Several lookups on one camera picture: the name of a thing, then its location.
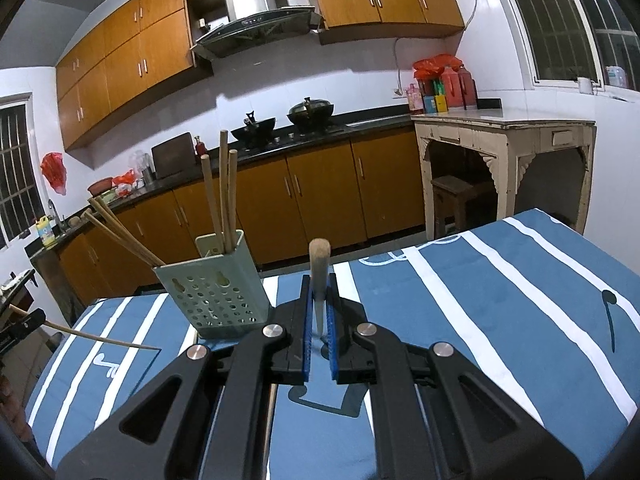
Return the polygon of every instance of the wooden stick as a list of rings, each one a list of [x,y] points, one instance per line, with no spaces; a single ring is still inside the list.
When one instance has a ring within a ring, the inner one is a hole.
[[[110,225],[111,229],[120,238],[130,242],[137,250],[140,251],[141,254],[144,254],[145,258],[148,258],[155,267],[161,267],[164,265],[164,262],[160,258],[153,254],[142,243],[140,243],[140,241],[134,235],[132,235],[127,230],[127,228],[120,223],[118,219],[114,218],[114,214],[110,210],[108,210],[108,207],[103,206],[94,198],[89,199],[89,204],[91,204],[96,209],[96,211],[102,215],[102,218],[107,221],[107,224]]]
[[[231,250],[238,244],[236,234],[236,181],[238,177],[238,150],[229,150],[229,235],[231,236]]]
[[[222,216],[222,230],[225,233],[225,253],[233,251],[231,236],[229,235],[229,143],[228,131],[220,130],[220,216]]]
[[[151,267],[154,266],[154,264],[149,259],[147,259],[144,254],[139,253],[133,245],[128,244],[126,240],[123,240],[122,238],[120,238],[116,233],[114,233],[111,229],[109,229],[105,224],[100,222],[91,213],[89,213],[88,211],[83,212],[82,213],[82,218],[84,218],[85,220],[88,220],[89,222],[94,224],[98,229],[100,229],[103,233],[105,233],[109,238],[111,238],[115,242],[119,243],[127,251],[129,251],[134,256],[137,256],[138,258],[140,258],[147,265],[149,265]]]
[[[16,307],[13,304],[9,304],[9,308],[13,310],[16,314],[20,314],[21,316],[26,316],[28,313],[23,311],[21,308]],[[60,332],[64,332],[66,334],[77,335],[78,337],[85,337],[87,339],[92,339],[93,341],[100,341],[102,343],[111,343],[114,345],[127,346],[129,348],[139,348],[141,350],[162,350],[157,346],[147,346],[147,345],[138,345],[135,343],[127,343],[126,341],[118,341],[117,339],[109,339],[107,337],[100,337],[98,335],[87,334],[86,332],[80,332],[79,330],[74,330],[73,328],[67,328],[66,326],[58,325],[57,323],[52,323],[50,321],[45,321],[44,324],[54,330],[60,330]]]
[[[216,191],[213,187],[209,155],[201,156],[200,161],[202,163],[202,174],[204,175],[204,189],[207,193],[207,202],[209,203],[209,214],[213,221],[213,230],[216,233],[216,247],[220,254],[222,254],[225,252],[225,239],[222,234],[222,224],[220,221],[220,215],[218,214],[218,206],[216,204]]]
[[[316,327],[319,335],[324,331],[324,300],[326,299],[326,277],[329,272],[331,244],[324,238],[314,238],[309,244],[311,262],[311,287],[316,311]]]

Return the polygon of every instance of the plastic container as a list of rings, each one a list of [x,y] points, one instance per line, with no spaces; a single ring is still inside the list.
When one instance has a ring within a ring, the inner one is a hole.
[[[49,218],[43,216],[36,222],[36,229],[38,230],[38,236],[42,240],[42,244],[45,247],[49,247],[56,241],[56,235],[53,234],[53,229],[49,222]]]
[[[464,110],[465,102],[462,99],[462,85],[460,84],[458,73],[450,66],[447,66],[440,78],[444,84],[449,110]]]

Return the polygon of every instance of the red bottle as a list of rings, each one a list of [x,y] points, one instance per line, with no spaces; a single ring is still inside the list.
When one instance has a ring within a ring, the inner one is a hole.
[[[440,78],[444,84],[449,111],[464,110],[465,102],[462,99],[462,85],[458,74],[450,66],[447,66]]]
[[[462,99],[465,102],[465,110],[478,110],[478,101],[476,100],[476,84],[471,77],[471,72],[464,65],[458,70],[458,77],[462,85]]]

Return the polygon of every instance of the wooden stool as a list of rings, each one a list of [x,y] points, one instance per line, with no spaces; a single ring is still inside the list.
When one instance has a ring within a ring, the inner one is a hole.
[[[433,185],[433,212],[436,238],[446,236],[445,219],[455,218],[456,230],[466,231],[466,203],[485,193],[495,191],[494,181],[470,184],[453,175],[440,176]]]

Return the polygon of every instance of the white stripe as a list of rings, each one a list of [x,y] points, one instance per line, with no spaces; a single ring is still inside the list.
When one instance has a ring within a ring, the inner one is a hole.
[[[613,292],[618,299],[618,306],[625,311],[625,313],[629,316],[631,322],[636,327],[636,330],[640,332],[640,315],[638,315],[638,311],[634,308],[631,302],[622,294],[620,294],[615,288],[607,285],[607,283],[603,282],[598,276],[587,269],[584,265],[576,262],[571,256],[563,253],[560,249],[549,243],[539,232],[526,227],[526,225],[524,225],[519,220],[516,220],[515,218],[505,218],[504,221],[507,222],[507,224],[514,226],[522,234],[533,238],[533,240],[547,253],[551,254],[556,260],[559,260],[567,267],[580,274],[585,280],[591,283],[591,285],[593,285],[599,291],[602,292],[603,290],[610,290],[611,292]]]
[[[75,327],[75,329],[76,330],[82,330],[84,328],[84,326],[87,324],[87,322],[91,319],[91,316],[98,311],[98,309],[102,306],[103,303],[104,303],[104,300],[100,301],[99,303],[96,303],[95,306],[86,314],[86,316],[84,316],[80,320],[80,323],[78,323],[78,325]],[[62,345],[62,348],[60,349],[60,352],[58,352],[58,355],[56,355],[56,359],[55,359],[55,361],[53,361],[53,364],[51,365],[51,368],[49,369],[49,373],[47,374],[47,377],[44,380],[44,384],[42,385],[40,391],[38,392],[38,397],[36,398],[36,401],[33,403],[33,408],[31,409],[31,415],[29,415],[29,425],[31,427],[33,427],[33,421],[36,419],[36,415],[38,414],[38,410],[40,409],[40,405],[42,404],[42,401],[44,399],[45,394],[47,393],[47,389],[48,389],[49,385],[51,384],[51,381],[53,380],[53,377],[56,375],[56,372],[58,371],[58,368],[60,367],[60,363],[62,362],[62,359],[64,358],[64,356],[68,352],[68,350],[69,350],[69,348],[71,346],[71,343],[73,341],[75,341],[76,337],[78,337],[78,336],[74,335],[74,334],[71,334],[71,335],[67,336],[66,339],[65,339],[65,342]]]
[[[189,325],[187,333],[184,335],[184,340],[180,345],[180,351],[178,355],[182,354],[187,348],[195,345],[198,342],[198,332],[193,325]]]
[[[100,334],[100,337],[107,337],[109,335],[109,332],[111,332],[111,329],[116,324],[118,318],[124,312],[124,309],[127,306],[127,303],[129,303],[129,301],[131,301],[131,298],[124,298],[122,300],[122,303],[120,303],[120,306],[113,313],[113,315],[111,316],[111,318],[108,321],[107,325],[104,327],[104,330],[102,330],[102,333]],[[53,455],[56,452],[56,446],[58,444],[58,439],[60,437],[60,432],[62,431],[62,426],[65,423],[65,419],[66,419],[66,416],[67,416],[67,414],[69,412],[69,408],[71,407],[71,403],[73,402],[74,397],[76,396],[76,393],[78,392],[78,386],[80,386],[80,382],[82,381],[82,378],[84,378],[84,374],[89,369],[89,366],[91,365],[92,361],[94,360],[94,357],[96,357],[98,355],[98,351],[100,350],[100,346],[102,346],[102,342],[101,341],[98,341],[98,342],[94,343],[93,348],[91,348],[91,351],[88,353],[87,357],[84,358],[84,361],[80,365],[80,368],[79,368],[78,372],[76,373],[76,376],[74,377],[74,380],[71,381],[71,386],[69,386],[69,390],[66,393],[65,400],[62,403],[62,408],[60,408],[60,412],[58,413],[58,418],[56,419],[56,423],[53,426],[53,430],[51,431],[51,435],[49,436],[49,445],[47,446],[47,461],[50,464],[52,463]]]
[[[415,247],[403,249],[406,258],[414,268],[415,272],[427,287],[440,310],[453,327],[453,330],[466,343],[471,353],[476,358],[478,366],[494,383],[501,387],[515,400],[529,415],[542,424],[542,418],[538,410],[529,399],[529,396],[513,377],[511,371],[506,367],[498,352],[495,351],[491,342],[484,333],[476,326],[471,318],[466,314],[453,297],[453,294],[436,274],[427,260]]]
[[[462,237],[480,254],[487,257],[491,264],[505,276],[511,283],[517,286],[536,306],[558,326],[560,330],[587,356],[602,384],[613,398],[616,406],[626,420],[631,419],[636,413],[636,403],[629,396],[628,391],[611,368],[607,356],[591,339],[589,334],[578,327],[565,312],[551,301],[541,290],[520,274],[518,269],[504,260],[498,252],[485,244],[480,238],[471,232],[462,233]]]
[[[156,298],[154,304],[146,314],[144,321],[140,325],[136,336],[133,338],[133,344],[142,345],[145,340],[146,334],[149,332],[149,329],[151,329],[151,325],[153,325],[158,312],[160,312],[160,308],[162,307],[164,300],[166,300],[168,296],[168,294],[160,294],[160,296]],[[116,372],[115,377],[113,377],[111,384],[104,394],[102,407],[100,408],[98,417],[95,419],[94,429],[100,426],[111,415],[111,410],[113,409],[113,405],[116,401],[118,392],[120,391],[120,387],[122,386],[122,383],[127,376],[129,368],[131,368],[133,359],[135,359],[136,355],[138,354],[138,350],[138,348],[127,349],[127,353],[124,355],[124,359],[120,363],[120,366],[118,366],[118,371]]]
[[[276,301],[278,298],[278,277],[270,276],[268,278],[264,278],[262,280],[262,286],[264,287],[264,291],[267,293],[267,298],[269,298],[271,305],[277,306]]]
[[[334,264],[335,281],[338,283],[338,292],[341,298],[345,298],[351,301],[357,301],[360,303],[360,295],[356,288],[356,282],[353,280],[353,274],[351,273],[351,267],[348,262],[341,264]],[[373,412],[371,411],[371,394],[369,390],[364,395],[364,407],[367,410],[367,418],[369,419],[369,425],[371,426],[371,433],[375,437],[373,431]]]

